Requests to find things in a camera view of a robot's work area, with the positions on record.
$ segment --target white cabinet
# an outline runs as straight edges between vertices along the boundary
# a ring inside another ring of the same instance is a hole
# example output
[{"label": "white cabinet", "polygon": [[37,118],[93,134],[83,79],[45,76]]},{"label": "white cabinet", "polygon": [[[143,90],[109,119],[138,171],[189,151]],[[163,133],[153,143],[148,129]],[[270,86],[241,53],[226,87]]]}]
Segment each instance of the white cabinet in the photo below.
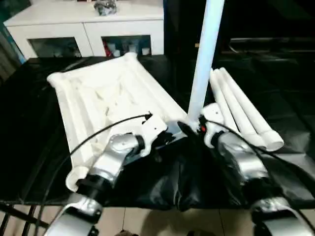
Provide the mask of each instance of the white cabinet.
[{"label": "white cabinet", "polygon": [[109,16],[99,16],[93,4],[43,0],[4,25],[26,59],[164,53],[162,0],[117,1]]}]

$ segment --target black table cover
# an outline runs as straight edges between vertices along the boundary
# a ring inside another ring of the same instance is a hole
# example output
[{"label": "black table cover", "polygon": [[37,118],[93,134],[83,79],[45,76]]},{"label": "black table cover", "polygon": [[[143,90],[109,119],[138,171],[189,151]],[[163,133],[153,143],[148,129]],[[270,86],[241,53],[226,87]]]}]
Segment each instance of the black table cover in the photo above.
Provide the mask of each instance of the black table cover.
[{"label": "black table cover", "polygon": [[[0,87],[0,202],[40,203],[56,165],[69,153],[56,93],[47,76],[107,59],[30,59]],[[139,61],[187,111],[195,61],[165,56],[140,57]],[[285,141],[278,153],[294,165],[268,157],[267,169],[296,206],[314,208],[314,58],[227,55],[213,65],[221,66]],[[206,104],[213,101],[209,86]],[[195,138],[184,138],[127,166],[104,206],[180,210],[247,207],[235,186],[223,181],[216,158],[218,155]],[[68,161],[46,204],[65,202],[70,193],[65,177],[70,169]]]}]

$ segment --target white vertical pole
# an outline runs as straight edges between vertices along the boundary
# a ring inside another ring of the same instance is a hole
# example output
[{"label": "white vertical pole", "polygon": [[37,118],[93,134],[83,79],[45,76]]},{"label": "white vertical pole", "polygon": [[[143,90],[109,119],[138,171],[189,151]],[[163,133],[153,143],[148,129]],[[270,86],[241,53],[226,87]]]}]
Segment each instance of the white vertical pole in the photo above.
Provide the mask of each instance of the white vertical pole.
[{"label": "white vertical pole", "polygon": [[188,117],[191,121],[198,120],[205,101],[223,6],[224,0],[207,0],[206,2],[188,109]]}]

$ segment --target glass door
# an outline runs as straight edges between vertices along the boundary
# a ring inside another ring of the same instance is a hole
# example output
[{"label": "glass door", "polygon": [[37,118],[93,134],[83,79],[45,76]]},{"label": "glass door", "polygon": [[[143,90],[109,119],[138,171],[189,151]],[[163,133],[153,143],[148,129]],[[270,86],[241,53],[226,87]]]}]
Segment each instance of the glass door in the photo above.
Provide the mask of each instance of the glass door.
[{"label": "glass door", "polygon": [[84,23],[94,56],[164,53],[163,20]]},{"label": "glass door", "polygon": [[14,26],[7,29],[26,59],[93,56],[81,23]]},{"label": "glass door", "polygon": [[74,37],[28,39],[39,58],[81,57]]},{"label": "glass door", "polygon": [[138,55],[151,54],[151,39],[149,35],[103,36],[101,39],[107,57],[119,57],[127,52],[135,52]]}]

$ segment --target white furniture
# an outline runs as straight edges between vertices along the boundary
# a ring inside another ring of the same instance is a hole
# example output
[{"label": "white furniture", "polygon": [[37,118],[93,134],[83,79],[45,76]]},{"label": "white furniture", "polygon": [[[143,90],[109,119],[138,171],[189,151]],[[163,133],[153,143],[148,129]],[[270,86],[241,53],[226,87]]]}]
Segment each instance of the white furniture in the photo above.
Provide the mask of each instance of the white furniture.
[{"label": "white furniture", "polygon": [[119,0],[114,15],[99,16],[93,2],[42,0],[4,22],[26,59],[45,57],[62,39],[83,57],[106,56],[106,37],[147,35],[153,55],[164,53],[162,0]]}]

